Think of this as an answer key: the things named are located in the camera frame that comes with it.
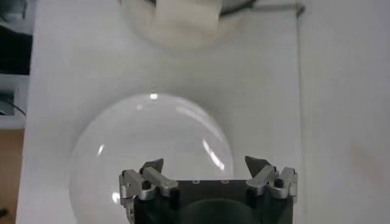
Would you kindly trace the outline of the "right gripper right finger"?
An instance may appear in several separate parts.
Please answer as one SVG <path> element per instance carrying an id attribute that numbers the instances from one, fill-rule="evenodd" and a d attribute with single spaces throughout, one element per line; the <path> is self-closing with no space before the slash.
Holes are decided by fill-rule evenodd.
<path id="1" fill-rule="evenodd" d="M 281 172 L 266 159 L 245 156 L 245 162 L 252 178 L 246 185 L 256 196 L 269 191 L 272 198 L 279 200 L 296 197 L 298 193 L 298 173 L 295 169 L 284 167 Z"/>

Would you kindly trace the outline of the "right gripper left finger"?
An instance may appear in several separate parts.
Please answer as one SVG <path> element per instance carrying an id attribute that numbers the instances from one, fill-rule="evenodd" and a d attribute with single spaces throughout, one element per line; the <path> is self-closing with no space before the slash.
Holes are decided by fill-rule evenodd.
<path id="1" fill-rule="evenodd" d="M 159 190 L 163 197 L 179 188 L 176 180 L 162 174 L 164 159 L 147 161 L 140 170 L 123 170 L 119 175 L 119 200 L 121 205 L 129 204 L 135 197 L 142 201 L 153 200 Z"/>

